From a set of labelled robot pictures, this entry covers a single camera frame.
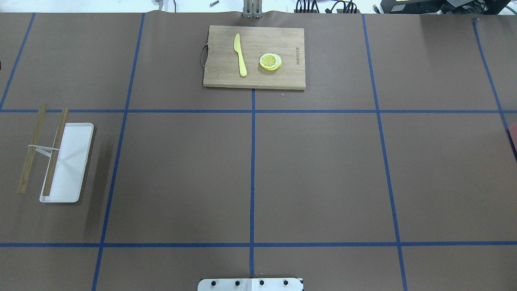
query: lemon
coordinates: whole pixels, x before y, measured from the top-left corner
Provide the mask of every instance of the lemon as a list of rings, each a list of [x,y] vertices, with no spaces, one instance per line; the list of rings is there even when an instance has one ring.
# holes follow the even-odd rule
[[[275,71],[282,65],[282,58],[274,53],[265,53],[260,57],[260,65],[268,71]]]

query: knife blade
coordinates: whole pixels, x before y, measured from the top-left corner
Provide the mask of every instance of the knife blade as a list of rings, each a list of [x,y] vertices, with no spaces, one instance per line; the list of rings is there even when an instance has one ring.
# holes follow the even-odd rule
[[[235,35],[235,40],[233,41],[233,50],[239,56],[239,74],[242,77],[246,77],[248,71],[246,70],[246,65],[244,64],[244,58],[242,57],[242,51],[240,48],[240,34]]]

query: blue tape line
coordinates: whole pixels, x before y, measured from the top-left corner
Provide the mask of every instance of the blue tape line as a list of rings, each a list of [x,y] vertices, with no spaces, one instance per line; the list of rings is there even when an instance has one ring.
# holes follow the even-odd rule
[[[0,248],[98,248],[100,243],[8,242]],[[248,248],[247,242],[221,243],[104,243],[103,248]],[[398,246],[397,242],[256,242],[254,248],[347,248]],[[401,246],[517,245],[517,241],[408,241]]]
[[[59,242],[13,242],[0,243],[0,248],[98,248],[99,243],[59,243]]]
[[[46,113],[61,113],[61,109],[47,109]],[[5,113],[35,113],[38,109],[2,109]],[[70,113],[124,113],[124,109],[70,109]]]
[[[248,248],[247,242],[221,243],[105,243],[105,248]]]
[[[497,107],[499,108],[499,114],[501,116],[501,120],[505,127],[506,135],[508,140],[510,141],[510,146],[512,148],[513,157],[517,162],[517,151],[515,150],[515,146],[512,141],[512,136],[510,135],[510,131],[508,130],[508,123],[506,123],[505,114],[503,113],[503,107],[501,106],[501,102],[499,101],[499,96],[497,95],[497,91],[495,89],[494,81],[492,80],[492,74],[490,74],[490,70],[488,69],[488,64],[486,63],[486,59],[483,53],[483,47],[481,46],[481,41],[479,39],[478,29],[476,27],[476,22],[479,21],[479,18],[472,19],[472,27],[474,28],[474,35],[476,36],[476,42],[478,43],[479,54],[481,55],[481,60],[483,61],[483,66],[485,67],[486,75],[488,76],[488,81],[490,82],[490,87],[492,87],[492,93],[494,93],[495,102],[497,103]]]
[[[384,169],[386,171],[386,181],[388,182],[388,192],[389,192],[389,200],[391,204],[391,215],[393,217],[393,226],[395,228],[395,238],[397,240],[397,250],[399,252],[399,264],[400,264],[400,274],[402,277],[402,286],[404,291],[407,291],[407,281],[406,281],[406,271],[404,267],[404,258],[402,256],[402,247],[400,244],[400,232],[399,232],[399,223],[397,219],[397,210],[395,208],[395,199],[393,197],[393,188],[391,187],[391,176],[389,172],[388,165],[388,156],[386,154],[386,144],[384,142],[384,132],[383,132],[383,124],[381,120],[381,112],[379,110],[379,102],[377,98],[377,87],[375,85],[375,77],[373,74],[373,65],[372,65],[372,57],[370,53],[370,44],[368,42],[368,30],[366,28],[366,19],[364,14],[362,16],[362,27],[364,30],[364,42],[366,44],[366,52],[368,55],[368,66],[370,67],[370,79],[372,81],[372,91],[373,91],[373,99],[375,101],[375,110],[377,111],[377,123],[379,126],[379,135],[381,138],[381,147],[383,150],[383,158],[384,158]]]
[[[23,48],[25,47],[25,43],[27,42],[27,38],[29,37],[29,33],[31,32],[32,24],[34,23],[34,17],[36,17],[35,13],[33,13],[31,17],[31,21],[29,22],[29,26],[27,27],[27,31],[25,31],[25,36],[23,37],[22,45],[20,46],[20,50],[18,51],[18,55],[16,56],[16,60],[14,61],[14,65],[12,66],[11,75],[9,75],[9,79],[7,80],[4,94],[2,96],[2,101],[0,101],[0,109],[2,109],[2,107],[4,106],[5,98],[7,98],[7,93],[9,92],[11,81],[14,78],[14,72],[16,72],[18,62],[20,61],[20,57],[22,56]]]
[[[327,110],[327,109],[259,109],[256,113],[375,113],[370,109],[344,109],[344,110]]]
[[[255,89],[251,89],[250,278],[255,274]]]
[[[61,109],[48,109],[47,113],[61,113]],[[0,109],[4,113],[35,113],[38,109]],[[377,113],[370,109],[70,109],[73,113]],[[434,110],[434,109],[380,109],[380,113],[468,113],[499,114],[499,110]],[[517,113],[517,110],[503,110],[503,113]]]
[[[257,248],[338,248],[351,246],[397,246],[396,242],[257,242]]]
[[[398,110],[381,109],[380,113],[499,113],[497,110]]]
[[[145,13],[142,13],[142,18],[140,20],[140,30],[138,33],[138,39],[136,41],[136,48],[134,52],[134,59],[133,59],[133,68],[131,69],[131,77],[129,79],[129,86],[128,86],[128,95],[126,98],[126,108],[124,112],[124,117],[122,118],[122,126],[120,127],[120,136],[118,138],[118,146],[117,146],[117,154],[115,156],[115,165],[113,166],[113,174],[111,178],[111,185],[110,185],[110,193],[108,195],[108,203],[106,205],[106,212],[104,214],[104,223],[102,225],[102,235],[100,239],[100,246],[99,246],[99,253],[97,255],[97,263],[95,265],[95,273],[94,273],[94,279],[92,282],[92,291],[95,291],[97,289],[97,279],[99,278],[99,270],[100,270],[100,263],[102,260],[102,251],[103,251],[103,245],[104,240],[106,238],[106,229],[108,227],[108,219],[110,217],[110,209],[111,209],[111,201],[113,199],[113,190],[115,188],[115,180],[117,178],[117,170],[118,170],[118,162],[120,160],[120,150],[122,149],[122,141],[124,139],[124,131],[126,130],[126,121],[128,116],[128,109],[129,109],[129,102],[131,101],[131,91],[133,87],[133,78],[134,78],[134,72],[136,70],[136,62],[138,60],[138,52],[140,49],[140,41],[142,39],[142,31],[144,28],[144,20],[145,20]]]
[[[455,246],[455,245],[517,245],[517,241],[413,241],[402,242],[402,246]]]
[[[252,110],[231,109],[129,109],[129,113],[252,113]]]

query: cutting board handle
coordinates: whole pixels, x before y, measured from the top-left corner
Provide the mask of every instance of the cutting board handle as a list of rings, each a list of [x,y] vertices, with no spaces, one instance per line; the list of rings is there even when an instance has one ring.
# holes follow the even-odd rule
[[[203,66],[203,70],[205,70],[205,65],[206,65],[206,60],[205,62],[203,63],[203,51],[205,50],[206,48],[206,60],[208,59],[208,42],[206,42],[205,46],[201,49],[201,56],[199,57],[199,61],[201,63],[201,65]]]

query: black cable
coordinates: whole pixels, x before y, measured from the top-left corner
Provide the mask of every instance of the black cable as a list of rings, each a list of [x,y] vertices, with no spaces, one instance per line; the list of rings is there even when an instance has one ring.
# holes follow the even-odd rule
[[[334,3],[334,5],[332,6],[332,8],[325,9],[325,12],[332,13],[332,11],[334,10],[334,7],[338,3],[343,3],[343,13],[357,13],[357,5],[355,3],[353,3],[352,0],[350,0],[350,1],[337,0],[336,3]]]
[[[332,8],[330,9],[325,9],[325,12],[326,13],[332,13],[332,11],[334,10],[334,7],[338,4],[338,3],[343,3],[343,10],[346,8],[346,2],[345,1],[337,1],[336,3],[334,3],[334,5],[332,6]]]
[[[517,11],[513,10],[513,8],[511,8],[510,6],[506,6],[506,9],[512,11],[513,14],[517,15]]]
[[[476,4],[481,9],[483,14],[488,10],[488,6],[487,5],[483,5],[483,4],[478,3],[478,2],[474,2],[473,4]],[[472,13],[478,13],[474,8],[470,8],[470,9],[472,10]]]
[[[316,2],[316,0],[312,0],[311,13],[314,12],[314,5],[316,5],[316,11],[318,11],[319,13],[320,9],[318,8],[318,3]]]
[[[418,3],[417,4],[417,7],[420,8],[422,11],[424,11],[425,13],[430,13],[429,10],[427,10],[427,8],[424,8],[420,5],[421,3]]]

